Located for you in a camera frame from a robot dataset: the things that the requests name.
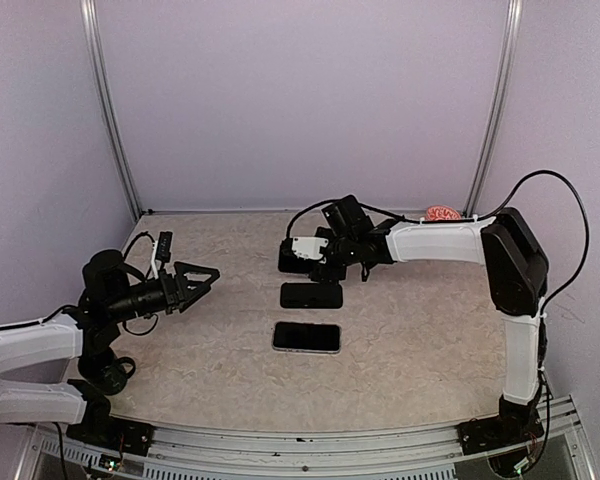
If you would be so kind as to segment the black smartphone with teal edge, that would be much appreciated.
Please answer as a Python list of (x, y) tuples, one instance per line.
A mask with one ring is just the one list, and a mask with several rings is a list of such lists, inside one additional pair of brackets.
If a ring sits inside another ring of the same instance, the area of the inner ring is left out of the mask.
[(280, 306), (285, 309), (339, 309), (343, 290), (339, 284), (284, 283)]

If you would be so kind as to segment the black phone with purple edge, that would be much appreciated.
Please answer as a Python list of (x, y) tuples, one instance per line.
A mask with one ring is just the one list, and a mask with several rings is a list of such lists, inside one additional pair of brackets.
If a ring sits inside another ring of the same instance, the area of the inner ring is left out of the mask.
[(312, 260), (298, 258), (294, 254), (281, 252), (278, 256), (278, 270), (281, 273), (309, 274), (314, 267)]

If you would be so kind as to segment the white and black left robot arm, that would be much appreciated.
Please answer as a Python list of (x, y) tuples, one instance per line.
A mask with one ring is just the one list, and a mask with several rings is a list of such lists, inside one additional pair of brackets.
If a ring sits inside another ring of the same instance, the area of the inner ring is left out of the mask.
[[(95, 254), (83, 267), (84, 291), (77, 305), (60, 307), (39, 319), (0, 325), (0, 425), (76, 425), (101, 445), (120, 434), (110, 415), (111, 396), (133, 374), (133, 363), (111, 347), (120, 327), (145, 316), (182, 313), (210, 292), (220, 277), (215, 268), (177, 262), (153, 278), (126, 263), (114, 249)], [(28, 383), (3, 374), (57, 360), (75, 359), (78, 380)]]

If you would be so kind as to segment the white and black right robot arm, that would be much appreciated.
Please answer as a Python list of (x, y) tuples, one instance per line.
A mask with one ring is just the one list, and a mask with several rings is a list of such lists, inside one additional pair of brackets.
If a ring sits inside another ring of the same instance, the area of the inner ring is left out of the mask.
[(384, 221), (374, 223), (373, 208), (353, 195), (325, 201), (321, 207), (326, 227), (310, 237), (292, 237), (291, 251), (324, 275), (334, 276), (353, 264), (361, 266), (363, 278), (378, 265), (413, 261), (483, 267), (505, 331), (505, 383), (499, 413), (491, 423), (492, 436), (511, 444), (538, 423), (549, 262), (517, 209), (442, 221), (387, 213)]

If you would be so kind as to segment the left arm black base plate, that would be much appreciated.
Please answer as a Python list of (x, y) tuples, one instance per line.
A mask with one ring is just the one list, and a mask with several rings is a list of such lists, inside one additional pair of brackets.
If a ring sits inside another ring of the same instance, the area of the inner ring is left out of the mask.
[(146, 457), (151, 446), (155, 428), (153, 425), (112, 417), (103, 425), (69, 425), (69, 438), (88, 445), (115, 450), (123, 454)]

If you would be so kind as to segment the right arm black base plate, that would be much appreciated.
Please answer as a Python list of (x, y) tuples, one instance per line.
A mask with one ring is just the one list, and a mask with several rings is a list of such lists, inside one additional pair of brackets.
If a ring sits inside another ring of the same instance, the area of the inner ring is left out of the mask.
[(464, 455), (497, 450), (544, 435), (544, 427), (539, 419), (532, 419), (526, 426), (520, 426), (515, 420), (502, 420), (499, 416), (462, 422), (456, 430)]

